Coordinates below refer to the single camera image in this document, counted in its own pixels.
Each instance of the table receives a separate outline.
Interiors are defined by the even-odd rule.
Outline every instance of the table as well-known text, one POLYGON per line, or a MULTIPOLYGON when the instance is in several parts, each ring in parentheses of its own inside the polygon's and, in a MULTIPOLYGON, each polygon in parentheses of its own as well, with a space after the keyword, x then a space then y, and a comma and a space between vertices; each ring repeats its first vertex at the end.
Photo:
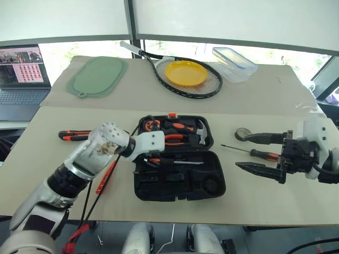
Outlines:
POLYGON ((221 91, 207 99, 189 99, 172 93, 156 78, 145 59, 124 59, 125 75, 106 97, 79 99, 66 92, 66 83, 91 57, 74 57, 56 80, 41 106, 88 107, 163 112, 301 115, 319 110, 312 93, 290 66, 259 65, 245 83, 224 78, 221 91))
POLYGON ((29 122, 0 121, 0 131, 25 129, 28 124, 29 122))
MULTIPOLYGON (((61 141, 57 137, 58 131, 93 129, 104 121, 113 121, 121 128, 132 131, 141 117, 165 113, 76 107, 40 108, 0 169, 0 214, 12 215, 28 193, 75 149, 76 142, 61 141)), ((272 162, 220 146, 226 143, 247 150, 255 148, 279 153, 280 146, 277 144, 265 146, 237 141, 234 131, 244 126, 253 133, 284 132, 295 129, 297 122, 305 116, 199 115, 204 116, 211 127, 215 140, 211 150, 218 155, 224 171, 225 195, 201 201, 141 201, 133 190, 133 163, 121 160, 91 219, 241 225, 339 224, 339 185, 309 180, 302 173, 288 175, 286 184, 281 185, 234 165, 236 161, 253 161, 274 166, 272 162)), ((327 124, 327 130, 332 133, 329 144, 333 147, 339 142, 338 131, 333 125, 329 126, 329 119, 327 124)), ((95 179, 94 188, 103 174, 95 179)), ((85 195, 86 191, 80 194, 70 210, 70 219, 80 218, 85 195)), ((95 197, 92 192, 90 204, 95 197)))

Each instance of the round metal disc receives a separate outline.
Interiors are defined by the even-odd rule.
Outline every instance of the round metal disc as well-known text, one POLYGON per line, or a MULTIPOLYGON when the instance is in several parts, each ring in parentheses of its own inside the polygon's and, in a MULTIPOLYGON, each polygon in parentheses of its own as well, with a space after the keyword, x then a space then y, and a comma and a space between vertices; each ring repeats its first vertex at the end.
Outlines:
POLYGON ((234 136, 237 140, 246 141, 245 137, 251 134, 252 132, 247 128, 238 128, 234 133, 234 136))

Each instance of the hammer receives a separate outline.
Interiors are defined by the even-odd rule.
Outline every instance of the hammer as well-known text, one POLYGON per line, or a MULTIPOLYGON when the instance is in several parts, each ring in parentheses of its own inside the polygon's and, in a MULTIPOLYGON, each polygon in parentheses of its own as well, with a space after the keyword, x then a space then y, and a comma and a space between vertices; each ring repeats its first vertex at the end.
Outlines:
POLYGON ((206 126, 203 124, 201 120, 199 120, 202 129, 197 129, 193 126, 188 126, 182 123, 172 123, 172 122, 165 122, 165 128, 174 128, 178 133, 184 134, 197 134, 200 136, 199 144, 205 144, 205 138, 207 137, 207 129, 206 126))

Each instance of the orange tool handle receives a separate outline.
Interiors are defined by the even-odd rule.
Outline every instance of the orange tool handle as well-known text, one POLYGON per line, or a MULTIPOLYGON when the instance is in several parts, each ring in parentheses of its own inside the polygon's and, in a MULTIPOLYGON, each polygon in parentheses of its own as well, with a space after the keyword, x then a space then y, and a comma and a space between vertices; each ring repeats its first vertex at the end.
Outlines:
POLYGON ((59 131, 58 136, 65 141, 83 141, 88 139, 88 135, 91 131, 59 131))
POLYGON ((259 157, 268 161, 272 161, 272 162, 277 162, 279 155, 277 155, 276 153, 273 152, 261 152, 255 149, 252 149, 249 152, 249 155, 254 156, 254 157, 259 157))
MULTIPOLYGON (((155 120, 158 128, 160 128, 160 121, 159 120, 155 120)), ((145 124, 145 129, 146 131, 151 131, 152 129, 152 124, 153 124, 153 121, 148 121, 146 124, 145 124)))
POLYGON ((166 140, 169 139, 180 139, 182 140, 185 136, 183 134, 169 134, 165 136, 165 145, 166 146, 180 146, 182 144, 185 144, 184 142, 180 142, 180 143, 167 143, 166 140))
POLYGON ((88 139, 88 135, 63 136, 61 139, 65 141, 84 141, 88 139))
POLYGON ((104 184, 107 181, 108 176, 110 175, 110 173, 112 172, 115 164, 117 163, 117 161, 115 160, 112 165, 108 168, 108 170, 106 171, 105 175, 102 177, 101 182, 99 183, 95 193, 99 194, 102 191, 102 188, 104 187, 104 184))
POLYGON ((82 134, 89 134, 91 131, 73 131, 73 130, 67 130, 65 131, 67 134, 74 134, 74 135, 82 135, 82 134))
POLYGON ((169 128, 174 128, 176 129, 179 133, 186 133, 186 134, 196 134, 197 129, 193 126, 188 126, 182 123, 172 123, 172 122, 165 122, 164 127, 166 129, 169 128))
POLYGON ((151 158, 151 159, 149 159, 149 161, 151 161, 151 162, 157 162, 157 163, 160 163, 160 162, 161 162, 161 160, 158 159, 158 158, 151 158))

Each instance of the robotic arm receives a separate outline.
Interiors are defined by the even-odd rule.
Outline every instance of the robotic arm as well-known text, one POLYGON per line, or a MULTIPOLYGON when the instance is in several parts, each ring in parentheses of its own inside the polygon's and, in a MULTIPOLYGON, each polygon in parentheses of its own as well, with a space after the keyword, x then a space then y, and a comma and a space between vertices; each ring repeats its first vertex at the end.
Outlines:
POLYGON ((305 173, 306 178, 316 179, 321 183, 339 183, 339 144, 333 149, 328 148, 327 141, 331 138, 322 118, 302 121, 297 126, 297 136, 293 132, 259 133, 245 137, 245 140, 258 144, 282 144, 281 156, 276 168, 253 162, 236 162, 245 171, 258 176, 286 182, 286 173, 305 173))
POLYGON ((0 248, 0 253, 24 251, 28 246, 50 252, 50 248, 43 248, 40 243, 42 238, 46 238, 41 234, 50 235, 53 239, 59 236, 68 219, 68 209, 78 194, 109 165, 114 155, 134 161, 141 154, 158 153, 164 149, 165 136, 162 131, 130 137, 115 123, 102 124, 18 208, 10 223, 12 236, 0 248), (21 242, 25 242, 23 238, 27 239, 25 231, 36 237, 30 237, 29 244, 20 246, 18 239, 21 242))

